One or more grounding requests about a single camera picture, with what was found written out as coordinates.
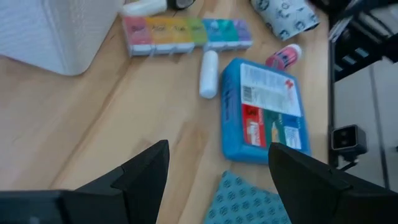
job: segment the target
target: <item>white cylinder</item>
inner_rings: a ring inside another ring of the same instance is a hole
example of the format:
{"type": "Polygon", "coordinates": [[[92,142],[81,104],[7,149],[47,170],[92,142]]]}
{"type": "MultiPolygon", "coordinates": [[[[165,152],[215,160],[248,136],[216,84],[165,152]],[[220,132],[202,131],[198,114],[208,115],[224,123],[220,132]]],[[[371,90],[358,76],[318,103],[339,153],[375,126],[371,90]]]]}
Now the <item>white cylinder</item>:
{"type": "Polygon", "coordinates": [[[125,4],[121,14],[124,16],[153,16],[165,12],[166,9],[166,0],[140,0],[125,4]]]}
{"type": "Polygon", "coordinates": [[[212,99],[218,89],[218,54],[209,50],[203,54],[200,70],[200,96],[212,99]]]}

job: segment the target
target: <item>blue patterned cloth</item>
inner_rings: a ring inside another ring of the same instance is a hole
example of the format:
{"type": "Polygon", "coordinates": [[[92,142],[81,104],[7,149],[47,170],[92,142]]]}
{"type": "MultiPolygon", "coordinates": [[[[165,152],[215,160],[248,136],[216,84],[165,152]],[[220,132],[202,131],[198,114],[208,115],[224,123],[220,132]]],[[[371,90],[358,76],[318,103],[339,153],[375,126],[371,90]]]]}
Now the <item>blue patterned cloth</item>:
{"type": "Polygon", "coordinates": [[[304,0],[251,0],[266,26],[281,40],[315,28],[319,18],[304,0]]]}
{"type": "Polygon", "coordinates": [[[205,224],[291,224],[277,194],[259,189],[225,171],[205,224]]]}

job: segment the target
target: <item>white basket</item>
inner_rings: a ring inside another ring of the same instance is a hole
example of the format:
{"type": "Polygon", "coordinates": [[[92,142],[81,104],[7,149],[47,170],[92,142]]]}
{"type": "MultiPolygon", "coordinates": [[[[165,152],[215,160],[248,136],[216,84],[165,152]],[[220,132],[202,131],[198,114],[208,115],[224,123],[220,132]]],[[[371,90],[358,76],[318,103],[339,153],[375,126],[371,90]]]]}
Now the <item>white basket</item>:
{"type": "Polygon", "coordinates": [[[0,55],[79,75],[124,0],[0,0],[0,55]]]}

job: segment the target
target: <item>gray wall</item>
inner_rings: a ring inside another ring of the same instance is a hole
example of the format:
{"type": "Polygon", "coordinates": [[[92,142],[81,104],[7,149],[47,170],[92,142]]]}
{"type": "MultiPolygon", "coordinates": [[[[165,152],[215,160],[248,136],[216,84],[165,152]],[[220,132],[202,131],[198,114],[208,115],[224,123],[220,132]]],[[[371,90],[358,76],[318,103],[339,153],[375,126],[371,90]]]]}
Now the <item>gray wall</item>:
{"type": "Polygon", "coordinates": [[[335,83],[335,126],[350,124],[365,130],[369,152],[360,156],[359,164],[348,173],[384,187],[382,149],[391,189],[398,192],[398,63],[385,59],[335,83]]]}

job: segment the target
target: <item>rainbow pill organizer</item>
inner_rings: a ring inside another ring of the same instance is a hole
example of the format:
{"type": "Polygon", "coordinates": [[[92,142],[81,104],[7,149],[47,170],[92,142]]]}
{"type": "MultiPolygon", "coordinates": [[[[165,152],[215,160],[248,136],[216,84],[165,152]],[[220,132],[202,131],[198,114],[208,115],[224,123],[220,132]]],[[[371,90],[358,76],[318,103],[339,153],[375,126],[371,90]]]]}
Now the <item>rainbow pill organizer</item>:
{"type": "Polygon", "coordinates": [[[130,56],[248,49],[253,45],[246,21],[184,17],[123,17],[130,56]]]}
{"type": "Polygon", "coordinates": [[[280,142],[311,155],[295,77],[236,58],[221,82],[222,148],[227,159],[268,164],[268,149],[280,142]]]}

